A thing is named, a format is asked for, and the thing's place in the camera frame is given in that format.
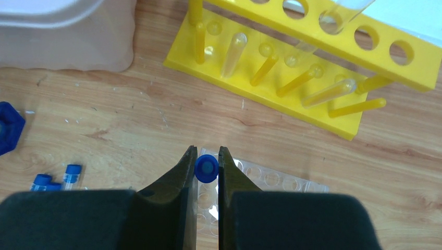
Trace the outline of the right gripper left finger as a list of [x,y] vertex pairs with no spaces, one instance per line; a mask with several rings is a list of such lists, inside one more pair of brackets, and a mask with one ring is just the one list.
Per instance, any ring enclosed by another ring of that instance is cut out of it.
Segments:
[[1,249],[195,249],[198,156],[135,191],[18,192],[1,203]]

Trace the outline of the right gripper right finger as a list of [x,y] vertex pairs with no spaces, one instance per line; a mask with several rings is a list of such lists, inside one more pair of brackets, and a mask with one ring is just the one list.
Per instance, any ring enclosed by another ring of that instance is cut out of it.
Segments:
[[219,155],[220,249],[380,249],[372,221],[355,197],[263,191]]

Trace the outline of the yellow test tube rack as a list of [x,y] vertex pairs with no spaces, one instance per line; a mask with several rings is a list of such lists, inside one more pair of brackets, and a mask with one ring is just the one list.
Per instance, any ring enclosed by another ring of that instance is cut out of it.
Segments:
[[190,1],[164,65],[346,140],[370,91],[398,82],[433,90],[441,48],[363,15],[370,1],[213,1],[299,40],[291,45]]

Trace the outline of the pink plastic bin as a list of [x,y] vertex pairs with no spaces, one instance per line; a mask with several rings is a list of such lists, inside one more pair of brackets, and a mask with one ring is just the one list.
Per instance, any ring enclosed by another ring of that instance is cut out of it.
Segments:
[[121,72],[136,1],[1,1],[1,67]]

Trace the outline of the clear glass test tube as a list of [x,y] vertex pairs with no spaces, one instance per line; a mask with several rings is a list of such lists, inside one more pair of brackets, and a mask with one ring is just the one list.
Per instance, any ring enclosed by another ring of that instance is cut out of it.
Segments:
[[331,101],[333,99],[353,93],[357,87],[354,79],[344,79],[334,85],[315,92],[301,101],[304,108],[311,108],[313,106]]
[[[320,14],[318,24],[328,34],[336,35],[355,17],[368,8],[373,1],[334,1],[334,4]],[[294,68],[309,58],[318,47],[305,41],[300,41],[284,58],[288,67]]]

